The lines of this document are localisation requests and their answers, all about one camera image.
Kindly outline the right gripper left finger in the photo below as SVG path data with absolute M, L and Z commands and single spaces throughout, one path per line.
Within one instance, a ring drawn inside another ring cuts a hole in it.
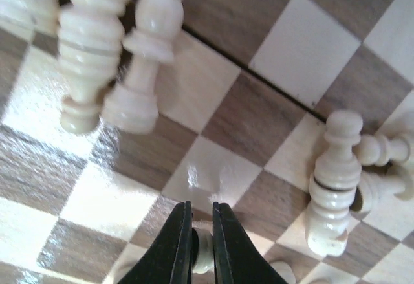
M 158 236 L 120 283 L 191 283 L 191 202 L 176 204 Z

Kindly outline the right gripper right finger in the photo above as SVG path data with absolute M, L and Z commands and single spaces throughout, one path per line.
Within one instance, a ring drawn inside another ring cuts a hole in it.
M 213 254 L 216 283 L 284 283 L 257 251 L 226 203 L 213 203 Z

